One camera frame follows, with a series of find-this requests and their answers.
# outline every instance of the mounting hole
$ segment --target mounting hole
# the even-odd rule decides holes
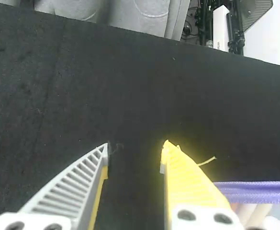
[[[183,220],[196,220],[196,216],[193,213],[191,213],[190,211],[187,211],[187,210],[179,211],[177,216],[178,216],[179,219],[183,219]]]
[[[24,223],[17,221],[12,224],[9,224],[8,227],[6,227],[6,230],[22,230],[24,228]]]
[[[62,230],[62,226],[59,224],[50,224],[44,230]]]
[[[232,220],[228,216],[220,213],[214,215],[214,220],[218,223],[232,224]]]

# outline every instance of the black felt surface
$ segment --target black felt surface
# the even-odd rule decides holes
[[[0,213],[110,141],[95,229],[163,229],[167,138],[213,181],[280,180],[280,67],[0,5]]]

